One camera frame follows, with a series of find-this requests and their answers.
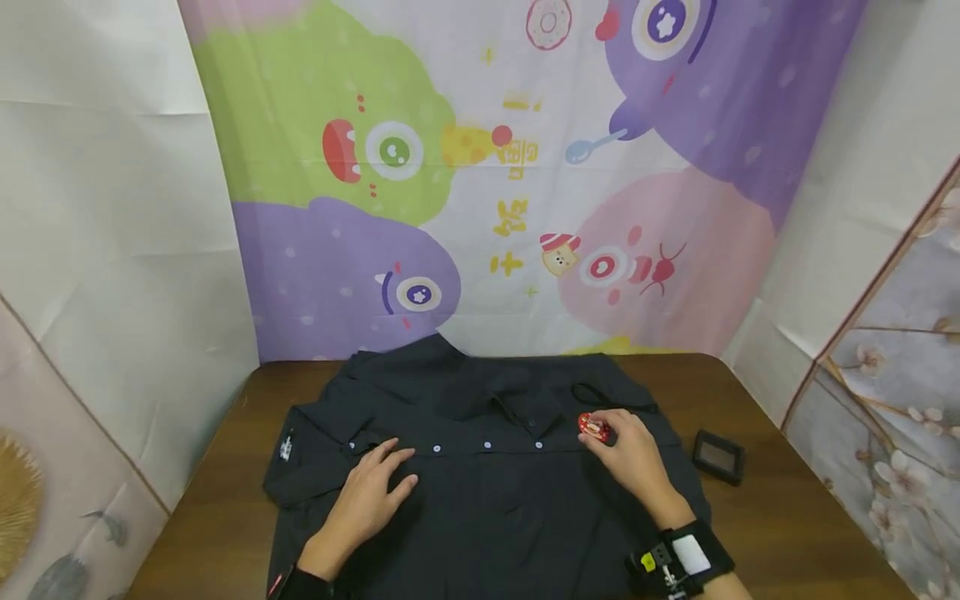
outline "small red toy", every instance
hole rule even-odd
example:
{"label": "small red toy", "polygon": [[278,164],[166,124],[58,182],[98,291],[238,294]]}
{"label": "small red toy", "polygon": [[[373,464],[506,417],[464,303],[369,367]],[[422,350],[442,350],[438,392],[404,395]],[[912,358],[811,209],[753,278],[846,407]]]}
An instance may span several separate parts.
{"label": "small red toy", "polygon": [[610,439],[610,427],[599,420],[593,420],[590,418],[590,413],[584,413],[578,419],[580,425],[580,431],[586,433],[589,436],[593,436],[597,440],[600,440],[604,444],[607,443],[607,440]]}

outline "hand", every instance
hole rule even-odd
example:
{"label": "hand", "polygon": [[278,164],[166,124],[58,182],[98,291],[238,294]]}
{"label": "hand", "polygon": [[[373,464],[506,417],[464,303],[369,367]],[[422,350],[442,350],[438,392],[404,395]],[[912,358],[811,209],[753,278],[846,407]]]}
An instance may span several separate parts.
{"label": "hand", "polygon": [[608,446],[584,433],[578,439],[621,486],[636,496],[659,527],[676,529],[696,518],[684,497],[670,483],[657,441],[637,415],[618,408],[596,411],[590,418],[615,431],[616,444]]}
{"label": "hand", "polygon": [[326,523],[303,547],[297,561],[301,571],[332,582],[350,554],[393,518],[417,485],[417,475],[407,475],[387,491],[390,476],[414,455],[413,448],[391,452],[397,442],[393,438],[377,446],[350,471]]}

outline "black shirt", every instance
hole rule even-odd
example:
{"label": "black shirt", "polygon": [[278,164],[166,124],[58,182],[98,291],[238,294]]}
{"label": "black shirt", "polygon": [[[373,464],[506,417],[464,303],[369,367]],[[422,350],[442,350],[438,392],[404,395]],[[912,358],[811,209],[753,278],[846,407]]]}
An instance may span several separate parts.
{"label": "black shirt", "polygon": [[700,480],[650,393],[609,357],[472,358],[440,335],[359,352],[290,410],[264,489],[280,509],[269,581],[324,524],[361,455],[396,436],[420,481],[336,585],[371,600],[622,597],[624,559],[658,529],[577,440],[601,408],[639,415],[674,487],[709,521]]}

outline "white wall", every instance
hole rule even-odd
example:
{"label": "white wall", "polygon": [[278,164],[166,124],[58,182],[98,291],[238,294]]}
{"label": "white wall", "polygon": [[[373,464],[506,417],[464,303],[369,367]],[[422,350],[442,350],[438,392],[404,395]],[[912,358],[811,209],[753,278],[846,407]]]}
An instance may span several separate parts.
{"label": "white wall", "polygon": [[960,2],[874,0],[750,314],[724,354],[777,423],[960,153]]}
{"label": "white wall", "polygon": [[176,2],[5,4],[0,294],[174,506],[257,365]]}

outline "wrist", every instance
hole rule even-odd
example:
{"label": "wrist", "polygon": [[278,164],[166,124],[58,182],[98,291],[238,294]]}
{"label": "wrist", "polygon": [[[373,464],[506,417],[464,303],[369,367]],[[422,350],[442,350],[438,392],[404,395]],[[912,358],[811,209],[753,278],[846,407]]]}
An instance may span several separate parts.
{"label": "wrist", "polygon": [[673,488],[639,500],[661,530],[680,529],[697,520],[686,498]]}
{"label": "wrist", "polygon": [[297,568],[332,583],[355,549],[349,537],[325,525],[303,547]]}

